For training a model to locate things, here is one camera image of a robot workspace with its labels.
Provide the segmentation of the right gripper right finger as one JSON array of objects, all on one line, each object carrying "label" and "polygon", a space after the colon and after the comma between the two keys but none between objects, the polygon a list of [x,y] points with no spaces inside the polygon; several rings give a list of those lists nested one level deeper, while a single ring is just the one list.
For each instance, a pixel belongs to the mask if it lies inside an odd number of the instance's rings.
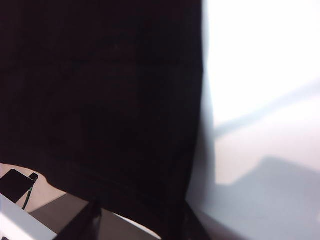
[{"label": "right gripper right finger", "polygon": [[190,205],[184,201],[178,208],[176,240],[210,240],[210,236],[193,212]]}]

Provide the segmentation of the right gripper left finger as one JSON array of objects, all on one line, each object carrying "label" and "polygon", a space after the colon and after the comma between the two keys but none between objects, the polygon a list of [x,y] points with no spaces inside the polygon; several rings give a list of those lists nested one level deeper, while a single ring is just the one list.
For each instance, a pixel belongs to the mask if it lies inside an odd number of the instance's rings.
[{"label": "right gripper left finger", "polygon": [[98,240],[102,209],[98,201],[89,202],[56,236],[57,240]]}]

